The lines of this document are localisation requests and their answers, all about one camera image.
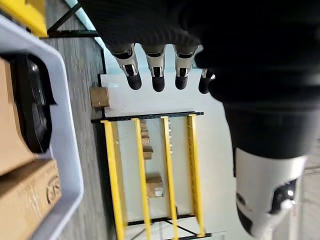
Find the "warehouse shelf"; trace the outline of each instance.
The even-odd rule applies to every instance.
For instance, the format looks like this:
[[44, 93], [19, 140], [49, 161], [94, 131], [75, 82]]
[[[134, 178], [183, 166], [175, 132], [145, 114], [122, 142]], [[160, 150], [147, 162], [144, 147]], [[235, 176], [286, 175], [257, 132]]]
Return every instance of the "warehouse shelf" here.
[[[144, 115], [131, 115], [131, 116], [116, 116], [116, 117], [103, 117], [100, 119], [92, 120], [92, 123], [102, 123], [105, 129], [105, 139], [107, 148], [107, 158], [110, 174], [110, 185], [113, 202], [114, 220], [116, 227], [116, 234], [118, 240], [125, 240], [127, 226], [144, 224], [144, 232], [146, 239], [151, 240], [151, 227], [155, 222], [165, 222], [172, 225], [174, 240], [191, 240], [199, 238], [210, 237], [210, 233], [206, 233], [203, 210], [202, 210], [202, 197], [200, 188], [200, 177], [198, 167], [198, 147], [197, 147], [197, 132], [196, 132], [196, 116], [203, 115], [203, 112], [169, 112], [157, 114], [144, 114]], [[173, 178], [173, 165], [172, 165], [172, 148], [171, 148], [171, 125], [170, 118], [184, 117], [187, 120], [187, 145], [188, 145], [188, 166], [190, 171], [190, 188], [191, 188], [191, 202], [192, 212], [189, 214], [179, 215], [178, 208], [175, 200], [175, 185]], [[163, 142], [165, 151], [165, 165], [166, 177], [168, 184], [168, 200], [170, 216], [161, 218], [150, 218], [149, 200], [147, 196], [147, 181], [144, 150], [141, 135], [141, 120], [145, 119], [161, 119], [163, 123]], [[135, 140], [137, 146], [137, 156], [139, 165], [139, 178], [141, 187], [141, 204], [143, 210], [143, 220], [127, 222], [126, 206], [125, 206], [125, 192], [122, 176], [122, 160], [119, 147], [118, 135], [118, 121], [133, 121], [135, 126]], [[199, 225], [199, 232], [193, 232], [178, 224], [178, 220], [182, 218], [193, 218]], [[190, 236], [179, 237], [179, 231], [191, 234]]]

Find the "cardboard box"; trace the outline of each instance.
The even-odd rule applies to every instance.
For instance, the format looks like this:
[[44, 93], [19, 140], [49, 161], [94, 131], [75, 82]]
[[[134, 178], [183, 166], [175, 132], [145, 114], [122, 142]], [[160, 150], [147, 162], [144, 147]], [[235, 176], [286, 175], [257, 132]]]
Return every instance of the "cardboard box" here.
[[148, 146], [150, 143], [150, 137], [144, 136], [143, 138], [141, 138], [141, 141], [142, 141], [142, 146]]
[[29, 239], [60, 198], [54, 159], [35, 160], [0, 176], [1, 239]]
[[164, 196], [164, 184], [160, 174], [146, 176], [146, 195], [148, 198], [161, 198]]
[[148, 136], [149, 136], [149, 130], [141, 129], [141, 137], [148, 137]]
[[109, 107], [109, 95], [106, 87], [90, 87], [90, 98], [93, 108]]
[[143, 158], [145, 160], [150, 160], [152, 158], [152, 153], [154, 152], [152, 146], [143, 147]]
[[141, 129], [146, 129], [147, 128], [146, 120], [140, 120], [140, 128]]
[[0, 176], [37, 158], [22, 137], [10, 64], [0, 58]]

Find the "gray plastic bin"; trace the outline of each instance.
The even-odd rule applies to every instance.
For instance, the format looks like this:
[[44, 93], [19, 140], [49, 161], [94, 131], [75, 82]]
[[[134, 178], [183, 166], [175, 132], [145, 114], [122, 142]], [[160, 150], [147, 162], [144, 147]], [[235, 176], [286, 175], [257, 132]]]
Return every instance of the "gray plastic bin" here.
[[55, 240], [79, 206], [84, 194], [84, 182], [79, 160], [72, 117], [66, 68], [60, 53], [23, 28], [0, 15], [0, 54], [28, 52], [46, 64], [53, 96], [51, 107], [52, 136], [45, 157], [57, 160], [62, 198], [44, 219], [32, 240]]

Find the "gray floor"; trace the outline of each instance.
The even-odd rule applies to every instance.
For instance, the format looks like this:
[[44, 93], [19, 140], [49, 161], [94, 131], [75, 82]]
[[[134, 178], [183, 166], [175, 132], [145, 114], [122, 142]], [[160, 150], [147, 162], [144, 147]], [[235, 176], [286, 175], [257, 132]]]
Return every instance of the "gray floor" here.
[[[47, 0], [47, 26], [51, 26], [69, 7], [62, 0]], [[73, 16], [61, 30], [84, 29]], [[90, 120], [89, 87], [97, 84], [103, 72], [101, 48], [91, 38], [60, 38], [46, 40], [62, 55], [66, 66], [75, 133], [84, 180], [84, 197], [80, 207], [63, 230], [59, 240], [107, 240], [112, 231], [104, 212], [95, 130]]]

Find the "yellow upright post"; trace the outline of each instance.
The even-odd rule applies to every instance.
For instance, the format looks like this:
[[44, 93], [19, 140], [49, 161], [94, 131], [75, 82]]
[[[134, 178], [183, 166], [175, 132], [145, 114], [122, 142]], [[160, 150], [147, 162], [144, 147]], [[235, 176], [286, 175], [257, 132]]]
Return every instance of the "yellow upright post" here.
[[139, 173], [140, 173], [140, 184], [141, 184], [141, 198], [142, 198], [142, 208], [143, 208], [143, 215], [144, 215], [144, 224], [145, 224], [147, 239], [151, 240], [151, 224], [150, 224], [148, 197], [147, 197], [145, 159], [144, 159], [144, 150], [143, 150], [143, 146], [142, 146], [140, 120], [139, 120], [139, 118], [132, 118], [131, 120], [134, 121], [134, 124], [135, 124], [136, 146], [137, 146], [137, 150], [138, 150]]
[[38, 37], [47, 36], [46, 0], [0, 0], [0, 8]]
[[112, 193], [115, 229], [118, 240], [125, 240], [125, 227], [127, 226], [127, 214], [122, 177], [121, 154], [117, 141], [118, 128], [116, 122], [101, 121], [104, 124], [106, 150]]
[[195, 114], [190, 114], [187, 117], [187, 136], [188, 136], [189, 167], [190, 167], [191, 191], [192, 191], [192, 206], [193, 206], [194, 214], [200, 226], [200, 234], [198, 234], [198, 237], [204, 237], [205, 226], [204, 226], [204, 220], [203, 220], [202, 197], [201, 197], [201, 189], [200, 189]]
[[164, 126], [166, 167], [167, 167], [168, 185], [169, 185], [169, 202], [170, 202], [170, 212], [171, 212], [173, 234], [174, 234], [173, 239], [177, 240], [178, 239], [178, 227], [177, 227], [175, 188], [174, 188], [171, 147], [170, 147], [169, 119], [167, 116], [162, 116], [161, 118], [163, 119], [163, 126]]

